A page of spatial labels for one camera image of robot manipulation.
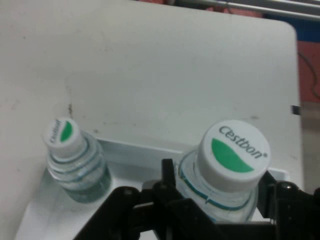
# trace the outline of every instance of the green logo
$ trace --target green logo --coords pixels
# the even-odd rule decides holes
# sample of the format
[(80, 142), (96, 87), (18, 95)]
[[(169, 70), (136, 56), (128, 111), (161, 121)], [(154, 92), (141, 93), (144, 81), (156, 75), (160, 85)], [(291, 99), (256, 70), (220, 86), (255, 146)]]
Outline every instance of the green logo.
[(213, 138), (211, 142), (215, 159), (226, 169), (237, 173), (248, 173), (254, 169), (246, 164), (227, 144)]
[(72, 125), (70, 122), (66, 121), (65, 126), (62, 130), (61, 136), (60, 136), (60, 142), (64, 142), (70, 138), (72, 135)]

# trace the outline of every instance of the plastic bottle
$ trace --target plastic bottle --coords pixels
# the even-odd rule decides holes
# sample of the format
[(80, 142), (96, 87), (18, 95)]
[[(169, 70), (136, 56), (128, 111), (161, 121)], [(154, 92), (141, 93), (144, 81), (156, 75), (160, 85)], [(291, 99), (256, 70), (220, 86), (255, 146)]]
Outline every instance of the plastic bottle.
[(176, 188), (213, 220), (249, 221), (257, 206), (258, 183), (270, 164), (270, 147), (254, 126), (219, 122), (176, 168)]
[(43, 132), (47, 168), (67, 194), (80, 203), (101, 198), (111, 178), (99, 142), (67, 117), (52, 121)]

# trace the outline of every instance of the white bottle cap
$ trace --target white bottle cap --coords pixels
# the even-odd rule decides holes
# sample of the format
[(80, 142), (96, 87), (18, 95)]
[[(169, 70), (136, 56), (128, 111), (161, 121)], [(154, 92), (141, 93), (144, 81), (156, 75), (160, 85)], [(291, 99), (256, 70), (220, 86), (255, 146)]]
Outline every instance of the white bottle cap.
[(201, 175), (224, 192), (253, 189), (269, 163), (270, 147), (264, 135), (254, 126), (238, 120), (211, 126), (197, 153)]
[(85, 146), (85, 139), (78, 125), (68, 117), (53, 120), (42, 136), (52, 155), (62, 159), (78, 154)]

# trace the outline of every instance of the white table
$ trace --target white table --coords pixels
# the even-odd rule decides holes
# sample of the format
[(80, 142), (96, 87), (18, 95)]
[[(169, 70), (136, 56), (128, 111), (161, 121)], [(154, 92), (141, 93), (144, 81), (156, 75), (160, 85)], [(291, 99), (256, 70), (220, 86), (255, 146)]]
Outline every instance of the white table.
[(135, 1), (5, 0), (0, 8), (0, 239), (45, 168), (40, 134), (69, 115), (98, 137), (185, 150), (243, 119), (303, 186), (296, 35), (286, 23)]

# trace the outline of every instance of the clear plastic bottle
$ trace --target clear plastic bottle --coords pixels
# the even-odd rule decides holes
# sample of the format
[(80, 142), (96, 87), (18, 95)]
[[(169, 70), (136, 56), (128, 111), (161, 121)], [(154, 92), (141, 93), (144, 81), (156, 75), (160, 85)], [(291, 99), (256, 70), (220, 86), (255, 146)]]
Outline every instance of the clear plastic bottle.
[(270, 163), (262, 133), (242, 121), (213, 125), (200, 145), (176, 166), (176, 188), (213, 220), (249, 221), (257, 206), (258, 183)]
[(101, 198), (111, 177), (99, 142), (67, 117), (52, 121), (43, 133), (47, 168), (67, 194), (80, 203)]

